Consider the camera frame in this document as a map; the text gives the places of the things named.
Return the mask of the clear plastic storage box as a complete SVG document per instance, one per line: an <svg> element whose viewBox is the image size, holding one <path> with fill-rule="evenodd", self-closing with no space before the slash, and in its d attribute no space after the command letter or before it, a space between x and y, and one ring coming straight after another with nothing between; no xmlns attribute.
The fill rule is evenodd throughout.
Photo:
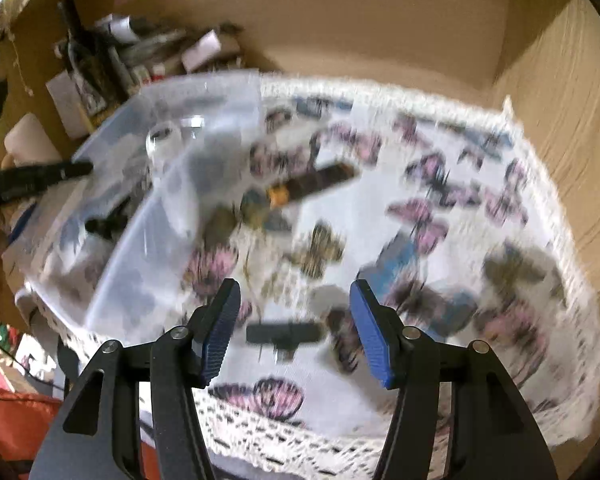
<svg viewBox="0 0 600 480"><path fill-rule="evenodd" d="M51 188L12 246L50 325L138 344L178 322L204 218L238 182L261 128L254 70L151 84L107 119L76 152L92 173ZM129 222L113 242L85 231L127 197Z"/></svg>

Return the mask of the cream cylindrical container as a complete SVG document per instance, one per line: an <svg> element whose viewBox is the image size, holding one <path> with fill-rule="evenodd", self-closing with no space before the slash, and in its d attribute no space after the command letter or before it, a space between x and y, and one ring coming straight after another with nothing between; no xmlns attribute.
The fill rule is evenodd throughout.
<svg viewBox="0 0 600 480"><path fill-rule="evenodd" d="M46 134L35 114L28 113L6 134L4 139L6 155L1 168L10 169L36 164L61 162L61 154Z"/></svg>

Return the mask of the orange fabric item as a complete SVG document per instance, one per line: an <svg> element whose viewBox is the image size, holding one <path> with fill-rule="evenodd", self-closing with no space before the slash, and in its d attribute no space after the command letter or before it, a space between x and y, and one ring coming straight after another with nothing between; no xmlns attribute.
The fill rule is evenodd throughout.
<svg viewBox="0 0 600 480"><path fill-rule="evenodd" d="M61 402L0 388L0 479L159 479L157 453L140 444L128 462L94 446L75 451L50 433Z"/></svg>

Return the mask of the white handwritten note paper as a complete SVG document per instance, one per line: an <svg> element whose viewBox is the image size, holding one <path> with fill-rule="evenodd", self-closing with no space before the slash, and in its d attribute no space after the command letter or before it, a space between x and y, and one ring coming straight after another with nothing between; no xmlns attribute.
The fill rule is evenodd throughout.
<svg viewBox="0 0 600 480"><path fill-rule="evenodd" d="M68 72L64 70L53 76L45 85L67 136L72 140L89 136L91 125Z"/></svg>

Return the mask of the black object inside box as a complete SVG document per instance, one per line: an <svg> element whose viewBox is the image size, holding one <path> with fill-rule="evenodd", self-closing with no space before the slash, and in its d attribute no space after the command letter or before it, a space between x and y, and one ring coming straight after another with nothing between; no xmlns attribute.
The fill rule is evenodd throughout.
<svg viewBox="0 0 600 480"><path fill-rule="evenodd" d="M103 240L113 242L126 228L129 222L129 197L122 200L106 217L89 218L84 223L88 234L96 235Z"/></svg>

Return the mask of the dark wine bottle elephant label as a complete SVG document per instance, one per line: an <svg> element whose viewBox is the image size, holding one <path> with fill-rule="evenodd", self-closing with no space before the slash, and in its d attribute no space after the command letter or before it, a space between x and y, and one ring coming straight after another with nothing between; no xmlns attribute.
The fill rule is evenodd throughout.
<svg viewBox="0 0 600 480"><path fill-rule="evenodd" d="M126 100L126 92L111 63L107 41L87 29L74 0L58 9L67 26L66 61L82 106L94 125L101 124Z"/></svg>

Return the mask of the stack of papers and cards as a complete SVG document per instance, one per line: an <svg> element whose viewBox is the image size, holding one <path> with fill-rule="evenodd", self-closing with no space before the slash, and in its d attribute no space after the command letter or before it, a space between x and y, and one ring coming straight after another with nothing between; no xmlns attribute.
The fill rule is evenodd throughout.
<svg viewBox="0 0 600 480"><path fill-rule="evenodd" d="M191 28L154 23L139 16L109 14L97 21L93 30L109 44L114 70L129 90L166 78L244 67L244 49L239 43L244 29L232 22ZM221 53L193 73L186 73L181 54L212 30L222 42Z"/></svg>

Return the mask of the black T-shaped small tool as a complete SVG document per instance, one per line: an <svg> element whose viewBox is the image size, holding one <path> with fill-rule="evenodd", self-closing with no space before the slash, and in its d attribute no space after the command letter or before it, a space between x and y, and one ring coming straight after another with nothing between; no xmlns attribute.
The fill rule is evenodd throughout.
<svg viewBox="0 0 600 480"><path fill-rule="evenodd" d="M256 323L246 328L248 344L273 349L276 363L288 363L304 344L317 344L324 338L322 326L315 322Z"/></svg>

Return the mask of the pink white card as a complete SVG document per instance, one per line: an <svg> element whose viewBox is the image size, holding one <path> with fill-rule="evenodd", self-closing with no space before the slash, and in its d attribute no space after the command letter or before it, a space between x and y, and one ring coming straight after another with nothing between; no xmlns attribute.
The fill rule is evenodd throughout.
<svg viewBox="0 0 600 480"><path fill-rule="evenodd" d="M181 54L181 62L186 73L193 73L212 61L222 51L222 42L213 30L202 36L196 44Z"/></svg>

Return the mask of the butterfly print lace cloth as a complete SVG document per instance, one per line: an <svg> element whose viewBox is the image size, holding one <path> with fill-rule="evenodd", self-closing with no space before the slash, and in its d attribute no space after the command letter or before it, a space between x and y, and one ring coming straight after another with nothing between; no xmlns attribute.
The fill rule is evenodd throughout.
<svg viewBox="0 0 600 480"><path fill-rule="evenodd" d="M353 326L358 278L432 339L490 344L549 446L585 437L600 404L600 311L521 126L380 84L259 77L261 131L204 218L183 316L158 336L238 281L221 373L194 394L211 456L307 479L370 476L396 395ZM268 204L272 184L337 162L358 175ZM324 338L276 363L246 328L279 322L315 322Z"/></svg>

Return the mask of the dark stick with orange end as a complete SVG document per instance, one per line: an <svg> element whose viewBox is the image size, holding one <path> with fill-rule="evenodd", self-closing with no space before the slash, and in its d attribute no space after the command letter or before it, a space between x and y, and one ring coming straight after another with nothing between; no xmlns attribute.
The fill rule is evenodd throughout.
<svg viewBox="0 0 600 480"><path fill-rule="evenodd" d="M301 176L276 182L266 189L268 204L280 208L298 202L316 193L347 182L358 175L355 166L337 162L321 169L311 170Z"/></svg>

